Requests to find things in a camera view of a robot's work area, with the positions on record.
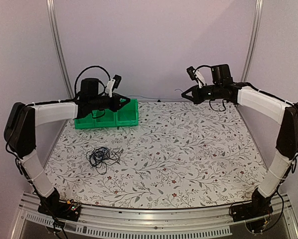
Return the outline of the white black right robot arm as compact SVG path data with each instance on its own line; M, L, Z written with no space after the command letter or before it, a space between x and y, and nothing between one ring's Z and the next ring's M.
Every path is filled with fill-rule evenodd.
M248 82L196 84L181 96L195 105L222 101L235 105L267 169L245 204L246 213L258 217L268 212L272 197L287 188L288 177L298 169L298 102L283 100Z

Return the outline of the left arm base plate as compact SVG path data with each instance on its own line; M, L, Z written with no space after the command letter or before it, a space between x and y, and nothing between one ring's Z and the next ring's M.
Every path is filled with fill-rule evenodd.
M81 202L74 202L73 200L66 202L43 200L40 202L38 212L58 219L77 222L80 217L81 206Z

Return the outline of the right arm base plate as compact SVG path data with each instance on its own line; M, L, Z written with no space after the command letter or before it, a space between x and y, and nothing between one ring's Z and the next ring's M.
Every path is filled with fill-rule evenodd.
M245 222L246 229L252 234L262 233L272 219L273 207L266 205L254 208L252 203L233 203L229 207L229 215L233 222Z

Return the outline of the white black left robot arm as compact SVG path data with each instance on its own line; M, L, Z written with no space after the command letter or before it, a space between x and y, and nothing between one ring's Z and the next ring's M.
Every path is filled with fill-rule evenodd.
M49 214L77 215L80 205L73 200L60 201L59 192L45 174L37 153L37 128L52 122L81 119L96 110L120 110L131 101L114 93L121 79L119 75L110 78L103 93L97 90L99 80L87 78L82 80L80 91L72 99L31 104L16 102L12 106L4 129L6 151L15 156L19 171L32 185L42 208Z

